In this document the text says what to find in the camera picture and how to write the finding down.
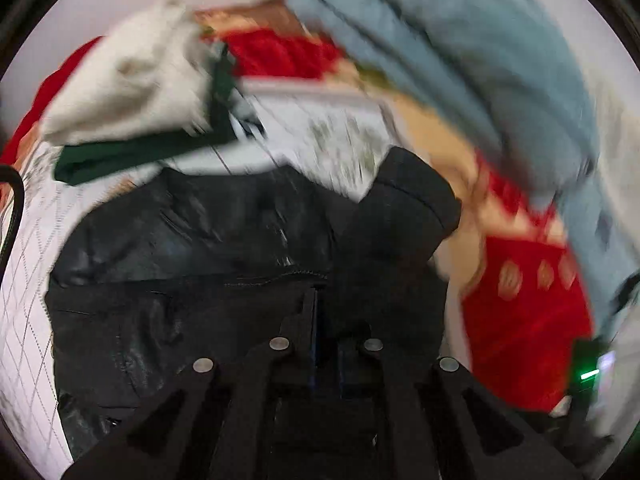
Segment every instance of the screw head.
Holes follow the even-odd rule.
[[[213,368],[213,361],[208,357],[201,357],[193,362],[193,369],[199,374],[210,372]]]
[[[442,359],[440,359],[440,368],[442,368],[446,372],[455,372],[458,368],[460,368],[460,363],[453,357],[443,357]]]
[[[271,341],[269,341],[269,346],[272,350],[286,350],[289,348],[289,340],[286,337],[274,337]]]
[[[382,350],[383,346],[384,345],[382,344],[382,341],[376,338],[367,339],[364,342],[364,349],[368,350],[369,352],[379,352],[380,350]]]

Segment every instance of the black jacket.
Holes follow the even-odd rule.
[[[392,148],[360,204],[289,167],[239,176],[165,169],[91,211],[64,245],[46,304],[59,412],[78,456],[202,356],[241,358],[325,285],[330,335],[370,326],[437,357],[446,283],[428,260],[460,204]]]

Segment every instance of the green fabric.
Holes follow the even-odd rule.
[[[247,134],[251,134],[248,124],[262,129],[255,111],[236,90],[232,75],[234,65],[235,59],[226,44],[212,45],[207,63],[207,70],[211,74],[211,85],[206,96],[209,131],[194,137],[185,130],[174,130],[128,140],[65,146],[53,177],[77,186],[140,164],[171,158],[203,146],[231,142],[237,137],[229,119],[230,112]]]
[[[191,137],[186,131],[177,130],[129,140],[65,146],[53,177],[60,182],[77,186],[117,171],[228,140],[231,139],[220,139],[211,134]]]

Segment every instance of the white cloth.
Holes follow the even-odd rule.
[[[51,144],[122,140],[205,123],[207,46],[193,11],[167,0],[118,24],[40,121]]]

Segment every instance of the green light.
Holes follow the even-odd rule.
[[[582,374],[580,376],[581,380],[585,381],[587,380],[589,377],[593,377],[594,375],[597,375],[600,373],[600,370],[598,370],[597,368],[595,370],[592,370],[591,372],[587,372],[585,374]]]

